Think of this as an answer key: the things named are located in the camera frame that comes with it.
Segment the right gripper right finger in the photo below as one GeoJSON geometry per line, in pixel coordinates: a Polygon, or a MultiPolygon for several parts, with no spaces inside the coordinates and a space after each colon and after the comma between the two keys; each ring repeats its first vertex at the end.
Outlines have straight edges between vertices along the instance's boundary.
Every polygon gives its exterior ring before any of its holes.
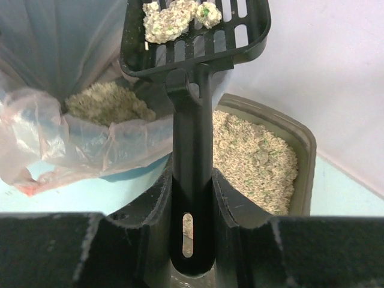
{"type": "Polygon", "coordinates": [[[383,286],[383,218],[273,216],[212,180],[219,287],[383,286]]]}

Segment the teal trash bin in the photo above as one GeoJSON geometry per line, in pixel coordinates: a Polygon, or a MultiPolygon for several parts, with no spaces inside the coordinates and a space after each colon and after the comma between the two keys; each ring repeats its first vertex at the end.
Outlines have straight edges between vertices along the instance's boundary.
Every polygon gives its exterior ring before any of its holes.
{"type": "Polygon", "coordinates": [[[118,181],[125,181],[125,180],[138,178],[147,173],[154,171],[156,168],[162,165],[165,165],[169,159],[169,156],[170,154],[167,154],[166,156],[162,157],[161,159],[153,162],[152,164],[146,167],[136,168],[126,172],[103,176],[103,177],[100,177],[100,179],[105,180],[107,182],[118,182],[118,181]]]}

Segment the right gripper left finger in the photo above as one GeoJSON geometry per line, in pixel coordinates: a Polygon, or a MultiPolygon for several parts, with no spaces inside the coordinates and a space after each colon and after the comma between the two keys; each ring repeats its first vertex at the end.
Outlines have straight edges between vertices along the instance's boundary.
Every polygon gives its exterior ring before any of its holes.
{"type": "Polygon", "coordinates": [[[166,287],[172,171],[127,206],[1,215],[2,287],[166,287]]]}

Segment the large litter clump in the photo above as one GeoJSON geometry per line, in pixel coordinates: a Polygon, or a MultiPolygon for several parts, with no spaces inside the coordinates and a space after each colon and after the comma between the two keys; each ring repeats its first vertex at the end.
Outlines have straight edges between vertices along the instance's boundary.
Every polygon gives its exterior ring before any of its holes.
{"type": "Polygon", "coordinates": [[[156,1],[143,4],[145,40],[155,44],[174,41],[187,30],[197,7],[196,1],[185,0],[172,1],[162,10],[156,1]]]}

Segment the small litter clump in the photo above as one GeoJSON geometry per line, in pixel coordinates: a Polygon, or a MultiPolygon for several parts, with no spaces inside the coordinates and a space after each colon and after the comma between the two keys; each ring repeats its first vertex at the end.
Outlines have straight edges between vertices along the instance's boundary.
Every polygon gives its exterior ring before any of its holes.
{"type": "Polygon", "coordinates": [[[208,29],[218,25],[222,18],[221,11],[213,2],[203,2],[196,10],[196,19],[208,29]]]}

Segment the black litter scoop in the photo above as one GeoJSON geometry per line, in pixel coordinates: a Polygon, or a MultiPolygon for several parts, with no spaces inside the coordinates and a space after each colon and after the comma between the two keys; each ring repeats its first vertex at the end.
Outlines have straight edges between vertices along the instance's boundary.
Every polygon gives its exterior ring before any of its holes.
{"type": "Polygon", "coordinates": [[[176,270],[197,277],[214,264],[212,204],[212,75],[259,57],[271,27],[267,1],[247,1],[239,15],[230,2],[230,20],[207,29],[190,25],[165,45],[145,39],[143,1],[128,1],[121,68],[129,76],[163,84],[174,106],[170,258],[176,270]]]}

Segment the clear plastic bin liner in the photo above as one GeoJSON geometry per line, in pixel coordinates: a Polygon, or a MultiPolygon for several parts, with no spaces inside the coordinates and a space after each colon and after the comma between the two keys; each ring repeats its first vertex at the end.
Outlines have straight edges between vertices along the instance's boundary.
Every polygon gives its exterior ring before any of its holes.
{"type": "Polygon", "coordinates": [[[31,196],[145,167],[172,151],[172,117],[101,127],[66,97],[121,77],[125,1],[1,2],[1,179],[31,196]]]}

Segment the brown litter box tray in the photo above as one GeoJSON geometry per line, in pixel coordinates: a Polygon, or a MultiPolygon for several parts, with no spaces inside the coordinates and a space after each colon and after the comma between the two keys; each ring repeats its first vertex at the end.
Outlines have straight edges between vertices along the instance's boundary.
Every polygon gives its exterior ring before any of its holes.
{"type": "MultiPolygon", "coordinates": [[[[311,191],[313,187],[316,162],[316,141],[311,131],[290,117],[259,103],[234,95],[225,95],[217,110],[254,124],[264,125],[277,137],[282,138],[294,150],[298,159],[298,175],[293,183],[294,192],[286,215],[274,215],[245,197],[235,189],[224,175],[216,168],[217,189],[229,210],[229,214],[238,225],[253,229],[265,224],[271,217],[301,216],[310,212],[311,191]]],[[[213,113],[203,122],[201,128],[204,146],[209,150],[207,157],[199,157],[197,162],[213,164],[213,113]]]]}

